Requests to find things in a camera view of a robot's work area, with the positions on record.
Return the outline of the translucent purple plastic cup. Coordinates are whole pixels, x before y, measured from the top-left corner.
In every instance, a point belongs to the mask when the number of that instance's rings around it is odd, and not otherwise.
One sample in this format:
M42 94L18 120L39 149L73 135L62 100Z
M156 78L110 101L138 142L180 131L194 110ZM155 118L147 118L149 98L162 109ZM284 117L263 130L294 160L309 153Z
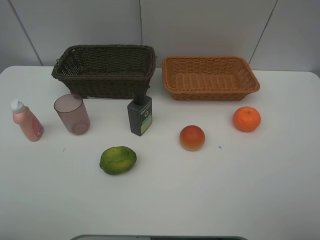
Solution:
M90 118L83 99L77 94L65 94L54 102L65 128L73 135L85 134L90 128Z

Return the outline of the dark green square bottle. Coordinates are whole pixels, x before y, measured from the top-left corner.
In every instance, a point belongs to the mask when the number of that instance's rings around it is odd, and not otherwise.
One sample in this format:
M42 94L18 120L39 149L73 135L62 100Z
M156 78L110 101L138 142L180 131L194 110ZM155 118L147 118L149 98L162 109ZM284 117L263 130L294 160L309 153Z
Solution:
M152 124L152 98L147 96L148 84L133 88L132 101L127 106L130 130L142 136Z

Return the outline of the dark brown wicker basket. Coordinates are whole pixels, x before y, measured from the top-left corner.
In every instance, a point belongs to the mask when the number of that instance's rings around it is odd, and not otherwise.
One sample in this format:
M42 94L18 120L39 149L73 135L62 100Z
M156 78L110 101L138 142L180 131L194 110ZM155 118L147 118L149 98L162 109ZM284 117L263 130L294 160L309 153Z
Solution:
M156 68L151 46L74 45L56 61L52 77L82 98L131 99L150 83Z

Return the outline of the green mango fruit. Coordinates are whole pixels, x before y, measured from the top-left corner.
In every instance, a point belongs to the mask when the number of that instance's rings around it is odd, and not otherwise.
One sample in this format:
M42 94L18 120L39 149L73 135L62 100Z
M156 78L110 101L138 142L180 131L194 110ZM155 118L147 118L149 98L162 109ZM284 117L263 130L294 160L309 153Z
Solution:
M99 167L109 175L123 174L132 169L137 161L137 154L126 146L106 149L99 162Z

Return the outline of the red orange peach fruit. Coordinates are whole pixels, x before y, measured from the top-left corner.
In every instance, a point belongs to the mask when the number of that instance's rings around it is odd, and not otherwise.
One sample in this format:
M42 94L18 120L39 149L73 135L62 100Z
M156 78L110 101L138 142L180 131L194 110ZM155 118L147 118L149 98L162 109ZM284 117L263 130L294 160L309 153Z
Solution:
M205 143L204 131L196 125L184 127L179 134L179 143L187 151L197 151Z

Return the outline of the orange mandarin fruit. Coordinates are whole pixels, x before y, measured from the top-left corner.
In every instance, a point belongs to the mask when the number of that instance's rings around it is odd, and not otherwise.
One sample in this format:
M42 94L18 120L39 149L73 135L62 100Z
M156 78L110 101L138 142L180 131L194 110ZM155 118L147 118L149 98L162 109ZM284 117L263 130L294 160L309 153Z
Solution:
M238 130L253 132L261 123L261 115L255 108L243 106L235 111L232 121Z

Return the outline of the pink bottle white cap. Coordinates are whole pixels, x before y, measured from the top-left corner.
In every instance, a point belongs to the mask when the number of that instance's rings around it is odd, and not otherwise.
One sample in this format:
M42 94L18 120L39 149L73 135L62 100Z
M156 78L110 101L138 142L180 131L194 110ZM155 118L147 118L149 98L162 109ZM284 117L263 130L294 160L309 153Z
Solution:
M18 99L12 101L10 109L14 123L19 125L26 138L31 142L38 141L44 133L44 127L33 112Z

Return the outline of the light orange wicker basket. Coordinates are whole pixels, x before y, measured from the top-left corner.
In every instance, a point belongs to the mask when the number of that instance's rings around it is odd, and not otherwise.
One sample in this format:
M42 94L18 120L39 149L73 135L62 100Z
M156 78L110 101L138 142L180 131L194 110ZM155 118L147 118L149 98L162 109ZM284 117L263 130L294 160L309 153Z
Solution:
M260 89L249 64L236 56L168 56L162 81L178 101L241 101Z

